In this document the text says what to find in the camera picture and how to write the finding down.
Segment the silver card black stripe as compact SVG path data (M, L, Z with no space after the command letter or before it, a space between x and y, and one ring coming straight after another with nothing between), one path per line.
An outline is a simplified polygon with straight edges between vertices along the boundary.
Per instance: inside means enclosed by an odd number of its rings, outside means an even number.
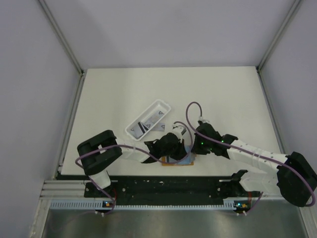
M170 158L168 156L166 156L166 162L169 164L171 161L170 161Z

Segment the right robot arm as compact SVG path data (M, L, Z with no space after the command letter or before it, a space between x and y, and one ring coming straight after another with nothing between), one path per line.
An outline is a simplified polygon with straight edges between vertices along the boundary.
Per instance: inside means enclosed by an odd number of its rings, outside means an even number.
M315 204L312 195L317 187L317 174L305 157L269 152L244 143L236 136L220 135L210 123L198 121L192 152L197 155L213 153L232 161L247 164L262 173L244 172L231 184L232 192L243 196L248 191L281 195L297 207Z

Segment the yellow leather card holder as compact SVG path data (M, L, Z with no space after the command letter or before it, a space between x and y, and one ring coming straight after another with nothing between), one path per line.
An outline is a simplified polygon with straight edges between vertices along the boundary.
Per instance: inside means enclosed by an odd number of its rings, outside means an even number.
M162 157L162 166L192 166L196 156L192 153L188 155L190 146L180 146L174 153L169 156Z

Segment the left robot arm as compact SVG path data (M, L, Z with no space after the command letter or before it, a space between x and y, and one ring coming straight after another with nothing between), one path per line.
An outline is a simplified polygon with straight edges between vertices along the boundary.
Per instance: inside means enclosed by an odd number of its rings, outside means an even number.
M79 158L75 163L93 181L95 191L100 196L112 192L112 184L107 172L117 159L136 161L142 164L162 163L163 157L180 161L187 156L183 135L187 129L176 126L161 139L146 142L124 141L117 138L112 130L106 130L77 146Z

